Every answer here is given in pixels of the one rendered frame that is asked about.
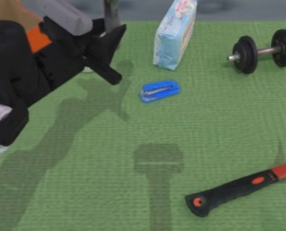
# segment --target black weight plate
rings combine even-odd
[[[242,36],[239,42],[245,45],[245,49],[248,53],[248,64],[243,71],[244,74],[251,74],[255,71],[258,65],[258,49],[254,40],[249,36]]]
[[[286,66],[286,30],[277,30],[272,38],[272,47],[283,46],[284,50],[281,53],[273,54],[273,60],[279,67]]]
[[[233,54],[239,55],[239,60],[234,61],[234,65],[237,70],[244,72],[244,70],[247,68],[248,63],[248,55],[247,51],[245,49],[245,45],[241,42],[238,42],[233,47]]]

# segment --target tissue packet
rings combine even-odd
[[[188,46],[195,24],[197,0],[175,0],[155,35],[153,64],[175,70]]]

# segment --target gray floor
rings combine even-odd
[[[23,5],[42,16],[35,0]],[[68,0],[92,18],[103,17],[103,0]],[[120,0],[122,20],[161,20],[173,0]],[[286,0],[198,0],[197,20],[286,20]]]

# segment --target green floor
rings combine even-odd
[[[176,71],[152,65],[158,23],[128,23],[110,86],[81,74],[30,109],[0,156],[0,231],[286,231],[286,180],[194,216],[184,196],[286,162],[286,69],[225,64],[250,35],[286,22],[200,23]],[[181,93],[151,104],[164,79]]]

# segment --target red and black tool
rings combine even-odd
[[[206,217],[217,206],[246,196],[286,178],[286,164],[255,173],[224,185],[185,197],[187,206],[198,217]]]

